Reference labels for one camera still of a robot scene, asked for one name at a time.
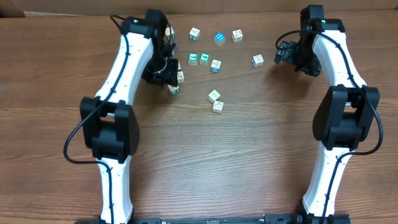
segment wooden tabletop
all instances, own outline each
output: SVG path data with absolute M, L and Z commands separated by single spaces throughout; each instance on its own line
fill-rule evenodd
M 397 223 L 398 12 L 326 12 L 346 28 L 350 54 L 369 86 L 378 87 L 384 142 L 350 160 L 336 213 L 353 223 Z M 276 39 L 298 29 L 298 12 L 168 16 L 185 75 L 181 92 L 139 85 L 134 111 L 141 129 L 131 164 L 136 217 L 193 218 L 291 213 L 307 190 L 317 156 L 312 119 L 326 93 L 325 77 L 275 65 Z M 192 27 L 198 42 L 188 39 Z M 243 41 L 231 32 L 241 29 Z M 227 39 L 213 43 L 217 32 Z M 291 36 L 286 40 L 298 40 Z M 119 32 L 108 17 L 0 20 L 0 223 L 73 223 L 102 209 L 96 166 L 63 158 L 79 104 L 94 96 L 114 62 Z M 188 65 L 190 52 L 222 61 Z M 264 65 L 253 68 L 261 54 Z M 216 89 L 223 113 L 212 113 Z M 377 142 L 377 126 L 358 151 Z M 76 159 L 92 159 L 79 132 Z

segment black cable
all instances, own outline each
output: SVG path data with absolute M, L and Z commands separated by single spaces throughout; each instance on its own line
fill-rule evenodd
M 114 17 L 121 19 L 122 17 L 120 16 L 109 16 L 111 18 L 111 20 L 117 25 L 117 27 L 119 28 L 119 30 L 122 32 L 120 25 L 114 20 Z M 111 224 L 114 224 L 114 213 L 113 213 L 113 201 L 112 201 L 112 175 L 111 175 L 111 168 L 109 167 L 109 165 L 107 165 L 107 163 L 102 162 L 102 161 L 76 161 L 74 159 L 71 159 L 68 155 L 68 146 L 70 141 L 73 139 L 73 137 L 75 136 L 75 134 L 79 131 L 79 129 L 86 123 L 86 121 L 91 118 L 94 114 L 96 114 L 104 105 L 105 103 L 111 98 L 112 94 L 114 93 L 114 90 L 116 89 L 124 68 L 126 67 L 127 64 L 127 60 L 129 57 L 129 41 L 126 37 L 125 34 L 122 34 L 124 37 L 124 40 L 126 41 L 126 56 L 124 58 L 124 62 L 122 65 L 122 68 L 120 69 L 119 75 L 114 83 L 114 85 L 112 86 L 112 88 L 110 89 L 108 95 L 106 96 L 106 98 L 83 120 L 81 121 L 76 127 L 75 129 L 69 134 L 67 140 L 65 141 L 65 144 L 63 145 L 63 156 L 65 157 L 65 159 L 73 164 L 101 164 L 103 166 L 105 166 L 106 168 L 106 172 L 108 173 L 108 179 L 109 179 L 109 209 L 111 210 Z
M 369 99 L 367 98 L 367 96 L 366 96 L 366 94 L 364 93 L 364 91 L 362 91 L 362 89 L 358 86 L 358 84 L 356 84 L 356 82 L 355 82 L 355 80 L 354 80 L 354 76 L 353 76 L 353 74 L 351 73 L 351 69 L 349 68 L 349 63 L 348 63 L 347 56 L 346 56 L 346 54 L 344 53 L 344 50 L 341 48 L 341 45 L 340 45 L 338 42 L 336 42 L 335 40 L 333 40 L 331 37 L 329 37 L 329 36 L 327 36 L 327 35 L 325 35 L 325 34 L 323 34 L 323 33 L 321 33 L 321 32 L 314 31 L 314 30 L 293 30 L 293 31 L 287 32 L 286 34 L 280 36 L 280 37 L 277 39 L 277 41 L 276 41 L 276 43 L 275 43 L 276 48 L 277 48 L 278 50 L 288 50 L 288 49 L 296 48 L 297 45 L 293 45 L 293 46 L 286 47 L 286 48 L 279 47 L 279 46 L 278 46 L 278 43 L 279 43 L 279 41 L 280 41 L 282 38 L 286 37 L 287 35 L 296 34 L 296 33 L 302 34 L 302 33 L 304 33 L 304 32 L 309 33 L 309 34 L 317 34 L 317 35 L 320 35 L 320 36 L 326 38 L 327 40 L 329 40 L 330 42 L 334 43 L 334 44 L 336 45 L 336 47 L 340 50 L 341 55 L 343 56 L 344 63 L 345 63 L 345 65 L 346 65 L 346 69 L 347 69 L 347 73 L 348 73 L 348 79 L 349 79 L 349 80 L 351 81 L 351 83 L 355 86 L 355 88 L 358 89 L 359 94 L 361 95 L 361 97 L 365 100 L 365 102 L 366 102 L 366 103 L 369 105 L 369 107 L 371 108 L 371 110 L 372 110 L 372 112 L 373 112 L 373 115 L 374 115 L 374 118 L 376 119 L 377 126 L 378 126 L 378 128 L 379 128 L 379 140 L 378 140 L 376 146 L 374 147 L 374 149 L 372 149 L 372 150 L 370 150 L 370 151 L 368 151 L 368 152 L 347 152 L 347 153 L 344 153 L 343 155 L 341 155 L 341 156 L 337 159 L 336 164 L 335 164 L 335 168 L 333 169 L 333 173 L 332 173 L 332 175 L 331 175 L 331 179 L 330 179 L 330 182 L 329 182 L 328 192 L 326 193 L 325 204 L 324 204 L 324 206 L 323 206 L 322 218 L 321 218 L 321 222 L 320 222 L 320 223 L 323 223 L 323 219 L 324 219 L 324 217 L 325 217 L 325 215 L 326 215 L 326 209 L 327 209 L 328 202 L 329 202 L 329 198 L 330 198 L 331 187 L 333 186 L 333 181 L 334 181 L 334 179 L 335 179 L 335 177 L 336 177 L 336 172 L 337 172 L 337 168 L 338 168 L 339 163 L 340 163 L 341 160 L 342 160 L 344 157 L 346 157 L 346 156 L 350 156 L 350 155 L 367 156 L 367 155 L 370 155 L 370 154 L 372 154 L 372 153 L 375 153 L 375 152 L 380 148 L 381 143 L 382 143 L 382 141 L 383 141 L 383 128 L 382 128 L 381 119 L 380 119 L 380 117 L 379 117 L 377 111 L 374 109 L 373 105 L 371 104 L 371 102 L 370 102 Z

